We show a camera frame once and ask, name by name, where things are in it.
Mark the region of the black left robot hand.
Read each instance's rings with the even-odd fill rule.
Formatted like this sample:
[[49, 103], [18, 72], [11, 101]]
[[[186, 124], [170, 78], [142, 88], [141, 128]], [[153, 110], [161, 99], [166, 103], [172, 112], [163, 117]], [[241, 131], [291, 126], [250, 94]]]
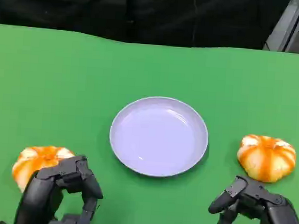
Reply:
[[[66, 214], [58, 220], [55, 213], [63, 200], [63, 190], [81, 193], [83, 207], [80, 214]], [[17, 207], [14, 224], [90, 224], [102, 198], [87, 158], [74, 156], [33, 173]]]

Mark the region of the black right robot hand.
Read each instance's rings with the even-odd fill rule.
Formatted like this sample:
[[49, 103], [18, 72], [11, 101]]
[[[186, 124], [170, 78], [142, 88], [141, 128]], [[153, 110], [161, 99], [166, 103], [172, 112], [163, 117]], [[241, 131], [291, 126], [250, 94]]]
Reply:
[[280, 194], [270, 193], [264, 184], [246, 176], [234, 182], [212, 201], [209, 213], [219, 214], [217, 224], [232, 224], [239, 214], [259, 219], [259, 224], [299, 224], [291, 201]]

